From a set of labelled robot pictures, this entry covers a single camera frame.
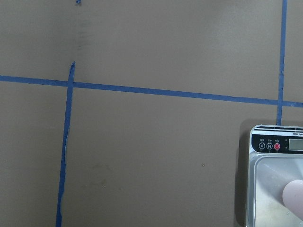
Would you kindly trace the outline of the pink plastic cup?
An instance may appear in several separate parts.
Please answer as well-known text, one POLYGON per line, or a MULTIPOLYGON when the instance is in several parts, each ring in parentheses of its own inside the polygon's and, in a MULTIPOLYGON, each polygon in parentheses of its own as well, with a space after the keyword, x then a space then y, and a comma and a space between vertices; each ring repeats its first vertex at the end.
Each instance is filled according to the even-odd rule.
POLYGON ((293 180, 289 182, 282 193, 284 206, 299 219, 303 219, 303 181, 293 180))

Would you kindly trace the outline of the silver digital kitchen scale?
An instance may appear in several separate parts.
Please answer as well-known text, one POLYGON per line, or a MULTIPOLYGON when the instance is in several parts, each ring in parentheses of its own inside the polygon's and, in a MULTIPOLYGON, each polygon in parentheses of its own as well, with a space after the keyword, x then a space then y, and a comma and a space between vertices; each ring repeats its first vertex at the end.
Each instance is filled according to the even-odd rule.
POLYGON ((247 227, 301 227, 303 220, 284 206, 282 193, 293 180, 303 180, 303 129, 257 125, 250 131, 247 227))

